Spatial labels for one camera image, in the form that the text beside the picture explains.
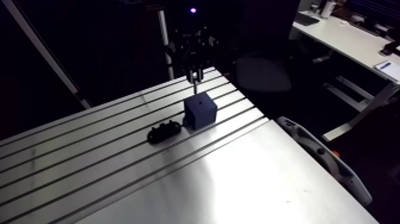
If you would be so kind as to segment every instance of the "computer monitor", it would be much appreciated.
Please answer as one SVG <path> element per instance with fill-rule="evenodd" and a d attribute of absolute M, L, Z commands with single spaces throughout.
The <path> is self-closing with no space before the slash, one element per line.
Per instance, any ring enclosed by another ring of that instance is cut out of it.
<path fill-rule="evenodd" d="M 366 23 L 400 28 L 400 0 L 348 0 L 348 8 L 367 17 Z"/>

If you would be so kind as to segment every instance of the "paper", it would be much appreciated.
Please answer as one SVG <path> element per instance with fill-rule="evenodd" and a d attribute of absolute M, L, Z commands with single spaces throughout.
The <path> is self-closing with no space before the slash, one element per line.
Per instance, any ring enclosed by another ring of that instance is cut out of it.
<path fill-rule="evenodd" d="M 388 78 L 395 82 L 400 81 L 400 66 L 391 61 L 384 61 L 375 66 L 375 69 L 383 72 Z"/>

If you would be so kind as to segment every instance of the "blue cube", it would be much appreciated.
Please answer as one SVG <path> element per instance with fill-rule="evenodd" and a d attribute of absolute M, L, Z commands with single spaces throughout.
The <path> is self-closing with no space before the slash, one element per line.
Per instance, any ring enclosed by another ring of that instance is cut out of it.
<path fill-rule="evenodd" d="M 217 105 L 202 92 L 184 100 L 185 122 L 193 130 L 198 130 L 215 122 Z"/>

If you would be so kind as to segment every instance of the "white desk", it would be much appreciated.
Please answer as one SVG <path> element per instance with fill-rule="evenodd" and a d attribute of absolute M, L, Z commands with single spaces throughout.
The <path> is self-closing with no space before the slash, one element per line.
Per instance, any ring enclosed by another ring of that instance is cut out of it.
<path fill-rule="evenodd" d="M 385 74 L 374 69 L 373 66 L 385 60 L 390 60 L 400 65 L 400 57 L 394 54 L 388 57 L 381 56 L 378 52 L 383 48 L 384 45 L 389 43 L 389 41 L 377 36 L 373 36 L 349 24 L 342 24 L 341 19 L 339 18 L 332 16 L 327 20 L 320 17 L 314 18 L 319 19 L 320 22 L 310 26 L 303 26 L 294 22 L 293 27 L 298 29 L 303 34 L 325 44 L 332 50 L 337 51 L 356 63 L 364 66 L 381 78 L 390 81 L 390 84 L 387 85 L 387 87 L 385 87 L 379 94 L 372 96 L 367 91 L 361 89 L 359 86 L 350 82 L 349 80 L 344 79 L 343 77 L 338 77 L 339 81 L 343 82 L 343 84 L 352 88 L 355 92 L 358 92 L 365 98 L 365 100 L 361 102 L 356 102 L 342 91 L 332 87 L 331 85 L 327 85 L 329 86 L 327 88 L 328 90 L 360 112 L 350 122 L 345 123 L 344 125 L 323 135 L 325 140 L 331 141 L 332 139 L 335 139 L 350 130 L 372 110 L 379 106 L 385 105 L 386 101 L 396 91 L 398 91 L 400 82 L 393 80 L 391 77 L 387 77 Z"/>
<path fill-rule="evenodd" d="M 377 223 L 219 72 L 198 91 L 216 122 L 160 144 L 185 77 L 1 141 L 0 223 Z"/>

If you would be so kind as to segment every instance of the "keyboard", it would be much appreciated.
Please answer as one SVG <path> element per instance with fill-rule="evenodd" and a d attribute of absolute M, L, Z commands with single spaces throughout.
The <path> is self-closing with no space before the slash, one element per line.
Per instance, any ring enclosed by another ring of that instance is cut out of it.
<path fill-rule="evenodd" d="M 308 15 L 304 15 L 301 13 L 296 14 L 295 21 L 304 26 L 309 26 L 309 25 L 319 22 L 319 20 L 317 20 L 316 18 L 312 18 Z"/>

